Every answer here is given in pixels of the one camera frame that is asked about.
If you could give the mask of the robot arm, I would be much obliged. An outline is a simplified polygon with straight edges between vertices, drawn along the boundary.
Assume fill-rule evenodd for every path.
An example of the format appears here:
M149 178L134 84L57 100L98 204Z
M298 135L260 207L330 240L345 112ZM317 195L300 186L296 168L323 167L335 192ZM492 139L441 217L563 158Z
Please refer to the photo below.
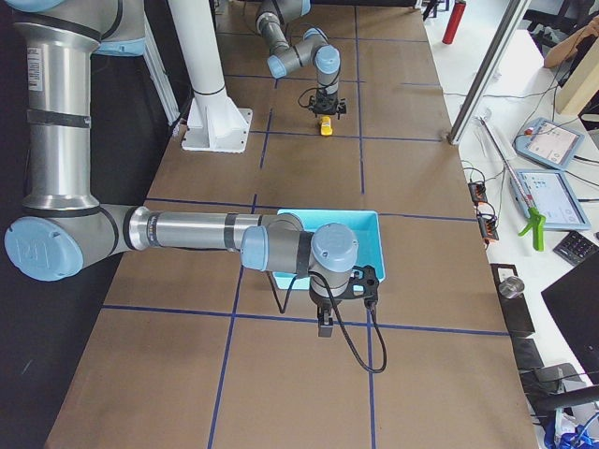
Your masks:
M316 115L341 116L346 104L338 96L341 54L317 27L308 29L301 41L292 44L285 37L284 26L310 12L309 1L263 1L256 13L256 31L269 47L268 67L276 79L313 65L317 85L315 95L304 106Z
M332 332L332 313L354 298L358 239L344 224L304 229L290 213L249 215L152 211L101 205L90 190L91 55L144 53L144 1L5 1L27 44L31 130L31 192L27 216L5 234L10 261L44 282L73 276L125 251L148 248L226 250L241 253L245 268L292 273L279 305L285 313L297 279L308 278L320 337ZM168 1L191 81L191 123L185 149L242 152L252 111L238 109L226 91L209 1ZM256 26L269 48L275 78L314 65L320 115L343 113L338 100L341 57L318 28L290 45L282 25L310 11L310 1L262 1Z

